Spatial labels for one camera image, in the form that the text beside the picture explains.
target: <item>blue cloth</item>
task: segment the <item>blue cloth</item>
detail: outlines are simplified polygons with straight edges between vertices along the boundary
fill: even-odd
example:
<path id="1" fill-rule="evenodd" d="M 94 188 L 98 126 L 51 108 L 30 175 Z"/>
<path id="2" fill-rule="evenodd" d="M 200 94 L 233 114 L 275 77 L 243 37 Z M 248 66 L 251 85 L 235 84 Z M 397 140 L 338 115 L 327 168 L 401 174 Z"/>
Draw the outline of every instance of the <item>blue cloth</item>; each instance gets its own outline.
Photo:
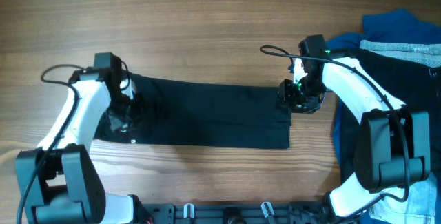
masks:
<path id="1" fill-rule="evenodd" d="M 384 43 L 412 43 L 412 44 L 437 44 L 441 43 L 441 27 L 432 23 L 419 21 L 406 10 L 396 10 L 385 14 L 367 15 L 363 17 L 365 34 L 355 32 L 340 35 L 327 42 L 329 49 L 359 48 L 362 40 Z M 336 156 L 340 161 L 340 128 L 342 101 L 338 103 L 337 115 L 333 130 L 334 147 Z M 438 177 L 438 194 L 436 210 L 441 211 L 441 188 Z M 441 221 L 441 214 L 436 216 L 436 223 Z M 370 218 L 363 218 L 363 223 L 383 223 Z"/>

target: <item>black cable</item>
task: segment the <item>black cable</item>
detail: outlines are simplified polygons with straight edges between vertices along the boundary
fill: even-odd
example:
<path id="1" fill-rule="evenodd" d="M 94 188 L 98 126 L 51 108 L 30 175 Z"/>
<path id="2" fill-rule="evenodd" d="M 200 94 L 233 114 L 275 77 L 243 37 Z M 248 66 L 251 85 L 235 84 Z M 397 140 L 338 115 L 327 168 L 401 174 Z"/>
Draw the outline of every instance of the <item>black cable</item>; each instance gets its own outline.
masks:
<path id="1" fill-rule="evenodd" d="M 381 101 L 383 101 L 384 104 L 386 104 L 386 106 L 390 109 L 390 115 L 392 117 L 393 122 L 396 124 L 397 129 L 398 129 L 398 134 L 399 134 L 398 138 L 401 139 L 402 146 L 403 146 L 403 154 L 404 154 L 404 194 L 403 194 L 403 197 L 398 198 L 397 196 L 390 194 L 390 193 L 380 194 L 378 198 L 375 198 L 372 202 L 366 204 L 364 207 L 362 207 L 358 211 L 354 212 L 352 215 L 346 217 L 345 219 L 349 220 L 349 217 L 354 217 L 357 214 L 367 210 L 369 207 L 371 207 L 372 205 L 374 205 L 375 203 L 377 203 L 378 201 L 380 201 L 384 197 L 390 197 L 400 203 L 404 203 L 407 200 L 407 198 L 409 197 L 409 187 L 410 187 L 409 148 L 407 147 L 406 136 L 404 134 L 404 130 L 402 129 L 400 119 L 398 118 L 396 111 L 392 107 L 392 104 L 390 104 L 390 102 L 387 100 L 386 95 L 383 95 L 381 93 L 381 91 L 372 83 L 372 81 L 370 81 L 365 75 L 363 75 L 362 73 L 357 71 L 357 69 L 352 68 L 352 67 L 350 67 L 346 64 L 343 64 L 341 62 L 333 61 L 330 59 L 304 57 L 304 56 L 291 55 L 291 54 L 280 54 L 277 52 L 268 52 L 265 50 L 265 48 L 271 48 L 271 49 L 281 51 L 280 48 L 277 48 L 273 45 L 263 45 L 260 47 L 260 51 L 263 52 L 264 54 L 268 54 L 268 55 L 290 58 L 291 61 L 292 61 L 292 59 L 311 59 L 311 60 L 315 60 L 315 61 L 322 61 L 324 63 L 333 63 L 333 64 L 339 65 L 341 67 L 344 67 L 344 68 L 352 71 L 353 73 L 357 74 L 360 78 L 362 78 L 364 81 L 366 81 L 366 83 L 372 87 L 372 89 L 377 93 L 377 95 L 380 96 Z"/>
<path id="2" fill-rule="evenodd" d="M 51 151 L 58 144 L 60 139 L 63 138 L 63 134 L 65 132 L 65 129 L 68 127 L 70 120 L 72 119 L 76 109 L 78 108 L 78 103 L 79 103 L 80 96 L 79 96 L 79 93 L 78 93 L 78 91 L 76 90 L 75 87 L 73 87 L 72 85 L 70 85 L 69 83 L 66 83 L 66 82 L 55 81 L 55 80 L 47 80 L 47 79 L 44 78 L 44 76 L 48 72 L 50 72 L 50 71 L 52 71 L 54 69 L 57 69 L 57 68 L 76 68 L 76 69 L 84 70 L 84 68 L 82 68 L 81 66 L 70 65 L 70 64 L 62 64 L 62 65 L 51 66 L 51 67 L 46 69 L 41 74 L 40 79 L 44 83 L 54 83 L 54 84 L 64 85 L 64 86 L 69 87 L 74 92 L 74 103 L 72 105 L 72 109 L 70 110 L 68 116 L 66 117 L 66 120 L 64 121 L 64 123 L 61 126 L 60 130 L 58 131 L 57 135 L 54 137 L 53 142 L 49 145 L 48 149 L 44 152 L 43 156 L 39 159 L 39 162 L 35 166 L 34 171 L 32 171 L 32 174 L 31 174 L 31 176 L 29 178 L 29 182 L 26 185 L 26 188 L 25 188 L 25 190 L 23 192 L 23 195 L 21 196 L 21 199 L 20 199 L 19 209 L 18 209 L 18 212 L 17 212 L 17 224 L 21 223 L 21 217 L 23 216 L 23 209 L 25 207 L 25 202 L 26 202 L 26 199 L 27 199 L 27 197 L 29 195 L 30 188 L 32 187 L 32 184 L 34 183 L 35 177 L 40 172 L 41 168 L 44 166 L 44 163 L 45 163 L 46 159 L 48 158 L 49 154 L 51 153 Z"/>
<path id="3" fill-rule="evenodd" d="M 126 71 L 126 75 L 127 75 L 127 85 L 122 87 L 121 90 L 126 90 L 129 85 L 130 85 L 130 72 L 129 72 L 129 68 L 127 67 L 127 64 L 124 61 L 121 61 L 125 67 L 125 71 Z"/>

